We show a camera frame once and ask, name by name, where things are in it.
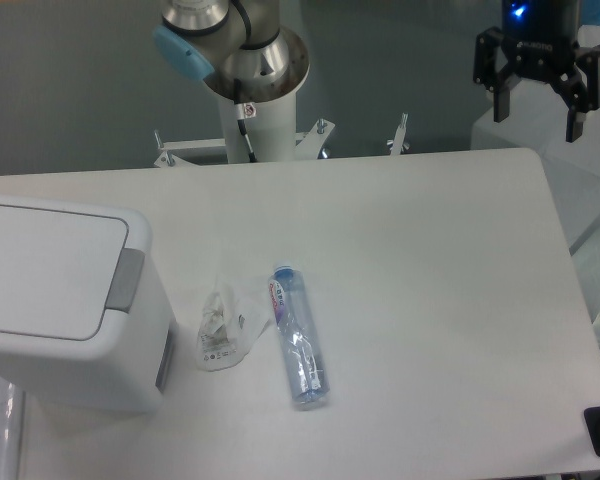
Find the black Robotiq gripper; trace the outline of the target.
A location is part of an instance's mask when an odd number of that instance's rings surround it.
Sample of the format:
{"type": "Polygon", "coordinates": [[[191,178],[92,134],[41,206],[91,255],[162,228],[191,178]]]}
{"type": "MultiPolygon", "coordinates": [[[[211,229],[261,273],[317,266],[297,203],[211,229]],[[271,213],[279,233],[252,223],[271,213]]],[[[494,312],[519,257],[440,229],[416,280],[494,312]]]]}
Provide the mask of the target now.
{"type": "Polygon", "coordinates": [[[502,30],[489,28],[475,42],[473,81],[493,95],[493,119],[510,114],[515,77],[549,83],[567,107],[565,140],[584,132],[600,108],[600,44],[580,47],[579,1],[502,1],[502,30]]]}

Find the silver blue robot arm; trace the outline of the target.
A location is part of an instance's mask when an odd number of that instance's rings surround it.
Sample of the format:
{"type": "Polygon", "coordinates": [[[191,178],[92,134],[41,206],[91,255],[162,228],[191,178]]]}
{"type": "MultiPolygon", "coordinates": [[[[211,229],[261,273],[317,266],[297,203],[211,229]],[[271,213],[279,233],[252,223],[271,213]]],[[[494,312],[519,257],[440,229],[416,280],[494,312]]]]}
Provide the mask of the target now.
{"type": "MultiPolygon", "coordinates": [[[[567,107],[566,139],[600,108],[600,44],[581,45],[583,25],[600,25],[600,1],[503,1],[500,23],[477,35],[473,81],[492,93],[493,119],[510,113],[516,80],[546,84],[567,107]]],[[[193,81],[219,77],[242,104],[277,98],[290,78],[290,47],[277,1],[164,1],[153,32],[162,57],[193,81]]]]}

